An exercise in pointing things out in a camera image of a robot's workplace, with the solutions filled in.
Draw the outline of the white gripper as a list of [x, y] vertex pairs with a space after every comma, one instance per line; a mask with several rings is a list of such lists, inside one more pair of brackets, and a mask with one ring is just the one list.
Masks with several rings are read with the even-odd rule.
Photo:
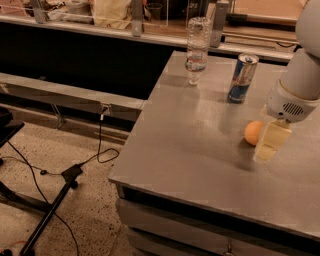
[[278, 79], [266, 100], [266, 113], [277, 120], [270, 121], [263, 128], [253, 160], [258, 163], [269, 161], [291, 135], [290, 123], [305, 120], [318, 106], [318, 99], [298, 97]]

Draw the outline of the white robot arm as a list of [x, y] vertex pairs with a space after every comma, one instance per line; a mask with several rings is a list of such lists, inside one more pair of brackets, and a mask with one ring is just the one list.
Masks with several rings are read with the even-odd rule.
[[255, 162], [269, 161], [291, 135], [290, 125], [305, 120], [319, 106], [320, 0], [306, 1], [295, 33], [301, 48], [268, 93], [263, 112], [273, 120], [262, 128]]

